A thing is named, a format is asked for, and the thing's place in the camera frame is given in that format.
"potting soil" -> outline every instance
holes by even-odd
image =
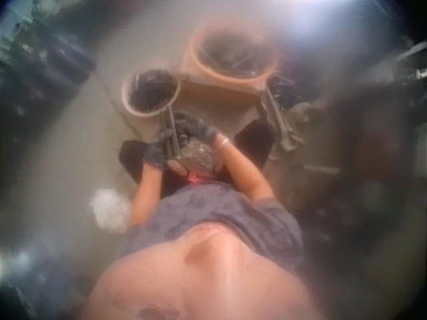
[[[138,111],[153,112],[169,102],[176,90],[177,81],[166,70],[149,70],[131,82],[129,102]]]
[[[206,37],[198,51],[199,59],[215,72],[241,79],[262,74],[272,53],[244,35],[218,32]]]

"gray shirt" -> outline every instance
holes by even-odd
[[[234,229],[260,255],[294,270],[303,257],[301,230],[275,199],[252,205],[229,185],[189,185],[162,199],[143,225],[129,231],[124,255],[178,238],[193,226],[215,221]]]

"ground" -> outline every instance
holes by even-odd
[[[152,1],[109,33],[97,45],[96,72],[55,121],[45,128],[38,142],[25,151],[17,183],[11,192],[13,215],[3,220],[19,225],[15,237],[19,237],[17,251],[25,257],[24,262],[31,264],[48,257],[66,270],[96,279],[115,259],[122,236],[106,233],[97,226],[89,202],[101,188],[115,189],[131,199],[136,184],[119,164],[119,148],[127,139],[149,141],[158,128],[152,121],[122,115],[121,86],[129,73],[138,67],[158,61],[169,61],[172,66],[178,66],[198,22],[207,16],[224,18],[224,13],[231,15],[242,5],[241,1],[224,1],[228,7],[217,2],[200,2],[168,1],[165,5],[156,5]],[[248,8],[244,14],[250,16],[250,13]],[[271,14],[271,9],[261,6],[256,17],[262,22]],[[235,130],[232,117],[220,125],[230,133]],[[266,175],[278,197],[284,200],[288,195],[284,176],[279,174],[282,171],[280,162],[270,162]],[[414,236],[417,244],[422,232]],[[411,257],[402,259],[409,261],[418,252],[414,250]],[[378,274],[379,266],[384,264],[374,261],[370,265],[374,266],[366,268],[368,273]],[[6,272],[7,266],[4,265],[3,273]],[[352,290],[352,283],[361,282],[358,276],[352,281],[343,286]],[[373,298],[369,300],[370,297],[360,295],[364,295],[363,308],[368,314],[375,304],[384,303],[387,292],[393,292],[396,287],[383,290],[387,278],[376,285],[371,279],[366,282]]]

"black glove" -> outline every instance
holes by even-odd
[[[165,130],[157,134],[157,137],[148,144],[145,151],[144,160],[150,165],[160,170],[166,170],[167,166],[167,149],[166,143],[171,141],[172,130]]]
[[[195,137],[207,145],[214,144],[218,134],[218,130],[215,127],[207,125],[201,118],[185,111],[175,111],[173,116],[179,133],[184,132],[186,135]]]

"black pants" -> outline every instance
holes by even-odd
[[[272,149],[275,135],[274,130],[259,120],[252,121],[234,138],[234,145],[250,159],[258,169],[262,169]],[[142,163],[147,143],[129,140],[121,146],[119,160],[136,183],[141,181]],[[217,181],[234,185],[227,168],[217,174]],[[161,197],[167,197],[178,189],[189,184],[185,177],[181,177],[172,170],[166,170],[163,176]]]

